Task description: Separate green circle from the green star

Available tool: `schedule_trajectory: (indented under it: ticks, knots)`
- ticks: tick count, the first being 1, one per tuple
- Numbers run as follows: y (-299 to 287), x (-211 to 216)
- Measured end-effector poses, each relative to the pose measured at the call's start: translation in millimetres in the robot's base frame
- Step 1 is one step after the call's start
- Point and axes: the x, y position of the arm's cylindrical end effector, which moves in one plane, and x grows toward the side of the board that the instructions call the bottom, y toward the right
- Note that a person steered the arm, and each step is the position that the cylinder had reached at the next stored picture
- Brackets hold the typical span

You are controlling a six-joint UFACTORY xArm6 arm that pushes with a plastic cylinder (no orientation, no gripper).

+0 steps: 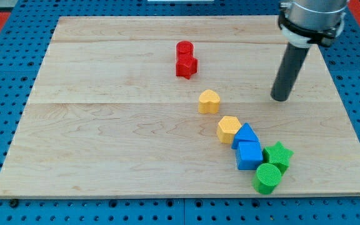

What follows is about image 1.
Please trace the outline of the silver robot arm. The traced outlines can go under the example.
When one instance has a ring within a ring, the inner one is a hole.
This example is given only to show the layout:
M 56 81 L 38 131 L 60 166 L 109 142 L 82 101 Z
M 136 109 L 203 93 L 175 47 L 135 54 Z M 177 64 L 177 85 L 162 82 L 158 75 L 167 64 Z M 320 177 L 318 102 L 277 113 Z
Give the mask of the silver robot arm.
M 344 29 L 348 0 L 283 0 L 279 2 L 278 26 L 290 44 L 328 48 Z

